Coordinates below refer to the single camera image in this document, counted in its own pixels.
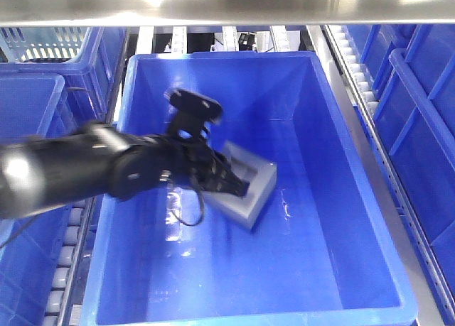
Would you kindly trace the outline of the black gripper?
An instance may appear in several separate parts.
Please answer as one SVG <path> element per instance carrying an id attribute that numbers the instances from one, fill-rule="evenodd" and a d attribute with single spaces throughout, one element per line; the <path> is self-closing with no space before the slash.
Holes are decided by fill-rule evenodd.
<path id="1" fill-rule="evenodd" d="M 227 158 L 206 143 L 155 134 L 149 137 L 149 145 L 156 152 L 154 165 L 160 171 L 168 171 L 175 183 L 235 197 L 247 194 L 250 182 L 232 174 Z"/>

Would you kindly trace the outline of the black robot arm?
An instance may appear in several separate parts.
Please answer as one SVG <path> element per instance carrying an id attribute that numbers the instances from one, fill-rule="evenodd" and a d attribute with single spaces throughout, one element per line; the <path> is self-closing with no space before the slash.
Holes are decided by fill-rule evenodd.
<path id="1" fill-rule="evenodd" d="M 91 123 L 61 138 L 1 147 L 1 218 L 30 217 L 101 194 L 128 200 L 160 186 L 164 176 L 206 192 L 239 192 L 226 162 L 204 142 Z"/>

